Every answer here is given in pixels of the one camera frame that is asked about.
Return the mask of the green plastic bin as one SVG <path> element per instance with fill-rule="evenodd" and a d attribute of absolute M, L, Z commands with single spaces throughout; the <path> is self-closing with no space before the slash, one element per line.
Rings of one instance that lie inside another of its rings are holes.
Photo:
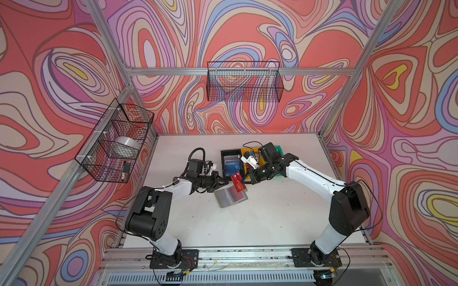
<path fill-rule="evenodd" d="M 279 145 L 268 143 L 263 145 L 260 149 L 260 155 L 265 161 L 265 165 L 261 166 L 261 174 L 265 178 L 272 178 L 274 176 L 285 174 L 285 167 L 278 162 L 284 156 L 284 152 Z"/>

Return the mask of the grey leather card holder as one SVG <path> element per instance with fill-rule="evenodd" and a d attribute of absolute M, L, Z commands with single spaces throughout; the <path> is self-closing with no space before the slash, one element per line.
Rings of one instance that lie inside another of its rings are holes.
<path fill-rule="evenodd" d="M 235 186 L 218 189 L 214 194 L 222 209 L 248 200 L 245 191 L 238 192 Z"/>

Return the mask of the red VIP card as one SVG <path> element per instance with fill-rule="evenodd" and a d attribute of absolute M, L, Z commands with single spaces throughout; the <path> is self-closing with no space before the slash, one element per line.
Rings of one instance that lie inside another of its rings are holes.
<path fill-rule="evenodd" d="M 246 186 L 243 183 L 243 178 L 239 172 L 235 173 L 234 175 L 231 176 L 231 180 L 234 184 L 234 187 L 236 188 L 237 192 L 240 193 L 242 191 L 246 190 Z"/>

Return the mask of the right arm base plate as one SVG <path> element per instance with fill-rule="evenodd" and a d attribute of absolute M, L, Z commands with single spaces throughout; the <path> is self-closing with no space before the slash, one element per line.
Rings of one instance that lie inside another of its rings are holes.
<path fill-rule="evenodd" d="M 333 250 L 330 254 L 323 254 L 315 247 L 312 249 L 295 248 L 291 249 L 291 254 L 287 258 L 292 259 L 297 268 L 328 267 L 337 269 L 342 266 L 338 249 Z"/>

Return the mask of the white tape roll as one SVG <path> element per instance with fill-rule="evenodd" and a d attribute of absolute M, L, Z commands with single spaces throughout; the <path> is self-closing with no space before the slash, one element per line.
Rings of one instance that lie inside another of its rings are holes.
<path fill-rule="evenodd" d="M 112 145 L 112 151 L 119 158 L 134 160 L 138 156 L 140 145 L 133 138 L 117 137 Z"/>

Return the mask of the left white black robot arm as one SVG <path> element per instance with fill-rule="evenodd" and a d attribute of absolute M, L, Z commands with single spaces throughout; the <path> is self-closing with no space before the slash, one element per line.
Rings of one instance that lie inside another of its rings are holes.
<path fill-rule="evenodd" d="M 160 254 L 173 256 L 180 242 L 167 231 L 172 204 L 200 189 L 213 193 L 228 184 L 215 170 L 210 175 L 193 172 L 190 176 L 177 177 L 162 188 L 143 187 L 126 216 L 124 230 L 147 239 Z"/>

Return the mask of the black plastic bin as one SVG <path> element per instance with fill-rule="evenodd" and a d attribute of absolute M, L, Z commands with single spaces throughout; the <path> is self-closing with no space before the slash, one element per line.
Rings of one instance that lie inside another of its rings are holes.
<path fill-rule="evenodd" d="M 224 179 L 230 179 L 236 173 L 245 174 L 241 149 L 222 150 L 220 153 Z"/>

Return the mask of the yellow plastic bin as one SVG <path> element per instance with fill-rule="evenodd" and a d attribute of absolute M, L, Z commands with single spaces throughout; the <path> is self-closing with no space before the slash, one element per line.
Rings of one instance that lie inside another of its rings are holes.
<path fill-rule="evenodd" d="M 241 149 L 242 157 L 245 156 L 245 153 L 249 153 L 249 156 L 252 156 L 256 161 L 259 166 L 265 165 L 265 161 L 260 155 L 259 148 L 243 148 Z M 252 166 L 249 163 L 243 162 L 244 170 L 247 173 L 249 169 L 252 168 Z"/>

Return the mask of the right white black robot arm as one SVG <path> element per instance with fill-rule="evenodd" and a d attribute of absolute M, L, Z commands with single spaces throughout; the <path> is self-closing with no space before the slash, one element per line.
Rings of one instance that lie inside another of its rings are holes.
<path fill-rule="evenodd" d="M 346 183 L 315 170 L 291 153 L 281 155 L 272 143 L 259 149 L 264 164 L 249 152 L 240 160 L 250 165 L 244 184 L 255 185 L 277 175 L 299 182 L 330 204 L 329 223 L 310 245 L 309 254 L 315 264 L 322 263 L 370 216 L 367 199 L 358 182 Z"/>

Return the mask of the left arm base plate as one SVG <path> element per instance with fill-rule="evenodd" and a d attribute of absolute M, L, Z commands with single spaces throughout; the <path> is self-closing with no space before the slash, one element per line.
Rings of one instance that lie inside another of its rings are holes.
<path fill-rule="evenodd" d="M 178 251 L 172 256 L 167 256 L 156 250 L 147 255 L 146 259 L 150 262 L 150 269 L 194 269 L 198 267 L 199 250 L 185 249 Z"/>

